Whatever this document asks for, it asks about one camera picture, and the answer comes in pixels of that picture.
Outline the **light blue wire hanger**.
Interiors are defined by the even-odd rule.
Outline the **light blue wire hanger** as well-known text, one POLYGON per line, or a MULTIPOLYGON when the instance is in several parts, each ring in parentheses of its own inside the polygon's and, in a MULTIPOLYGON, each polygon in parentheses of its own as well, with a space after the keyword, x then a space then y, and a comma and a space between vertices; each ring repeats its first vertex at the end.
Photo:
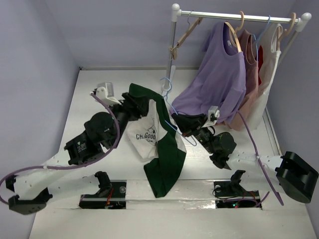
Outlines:
MULTIPOLYGON (((169 79, 168 77, 163 77, 160 80, 166 80, 168 81, 168 89, 166 89, 165 87, 162 87, 162 97, 165 101, 166 104, 168 104, 170 106, 171 109, 173 109, 174 113, 177 114, 177 111, 175 110, 175 108, 171 105, 171 103, 168 102, 168 95, 172 90, 172 81, 171 79, 169 79)), ((185 136, 183 136, 183 134, 178 130, 178 127, 175 128, 170 122, 166 121, 165 122, 173 129, 175 130, 176 133, 178 133, 182 138, 184 138, 189 144, 191 144, 192 146, 197 146, 197 142, 196 140, 193 138, 193 136, 191 137, 192 141, 190 141, 189 139, 187 139, 185 136)))

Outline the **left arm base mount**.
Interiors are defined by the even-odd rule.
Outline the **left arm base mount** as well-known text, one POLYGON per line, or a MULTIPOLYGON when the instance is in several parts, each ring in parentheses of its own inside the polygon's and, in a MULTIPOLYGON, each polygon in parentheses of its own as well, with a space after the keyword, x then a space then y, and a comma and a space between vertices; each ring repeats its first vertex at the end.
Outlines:
POLYGON ((99 190, 95 194, 81 195, 79 207, 81 209, 125 209, 127 182, 111 181, 103 171, 96 172, 99 190))

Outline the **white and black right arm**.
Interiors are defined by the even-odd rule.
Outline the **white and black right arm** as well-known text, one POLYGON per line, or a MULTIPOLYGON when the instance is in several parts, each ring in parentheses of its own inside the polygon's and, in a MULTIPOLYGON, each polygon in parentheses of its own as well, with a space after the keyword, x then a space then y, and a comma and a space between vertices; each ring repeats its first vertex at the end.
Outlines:
POLYGON ((237 144, 229 132, 215 135, 204 126, 208 116, 172 114, 183 136, 194 136, 210 154, 210 160, 219 169, 233 170, 229 189, 234 195, 245 191, 273 192, 281 202, 280 193, 308 204, 319 178, 318 172, 296 153, 287 151, 280 156, 261 156, 236 150, 237 144))

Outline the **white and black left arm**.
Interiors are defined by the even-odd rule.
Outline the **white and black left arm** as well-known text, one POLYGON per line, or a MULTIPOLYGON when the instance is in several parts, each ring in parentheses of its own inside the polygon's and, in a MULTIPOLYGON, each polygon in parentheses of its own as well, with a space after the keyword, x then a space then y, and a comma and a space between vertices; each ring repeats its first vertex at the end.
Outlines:
POLYGON ((51 188, 55 181, 106 157, 118 147, 128 122, 145 117, 149 111, 147 97, 123 93, 123 100, 108 105, 97 92, 90 95, 106 111, 94 114, 84 123, 84 131, 44 164, 16 170, 1 179, 0 182, 15 193, 5 202, 9 210, 31 215, 44 209, 56 198, 51 188))

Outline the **white and green t shirt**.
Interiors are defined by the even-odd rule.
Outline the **white and green t shirt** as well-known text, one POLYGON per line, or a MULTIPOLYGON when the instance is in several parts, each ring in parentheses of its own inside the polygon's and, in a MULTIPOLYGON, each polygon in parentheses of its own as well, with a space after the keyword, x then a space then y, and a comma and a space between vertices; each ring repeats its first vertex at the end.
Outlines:
POLYGON ((151 89, 130 84, 129 94, 147 100, 147 115, 131 122, 127 136, 145 163, 144 172, 156 198, 172 189, 182 172, 186 148, 176 126, 170 121, 164 98, 151 89))

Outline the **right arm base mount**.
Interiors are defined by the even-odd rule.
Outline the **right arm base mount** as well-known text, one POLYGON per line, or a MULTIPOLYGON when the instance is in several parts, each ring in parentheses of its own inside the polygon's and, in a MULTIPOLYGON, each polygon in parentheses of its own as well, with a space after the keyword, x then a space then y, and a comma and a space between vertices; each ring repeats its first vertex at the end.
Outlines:
POLYGON ((214 181, 212 195, 217 209, 261 208, 259 191, 247 191, 240 183, 244 170, 237 170, 230 180, 214 181))

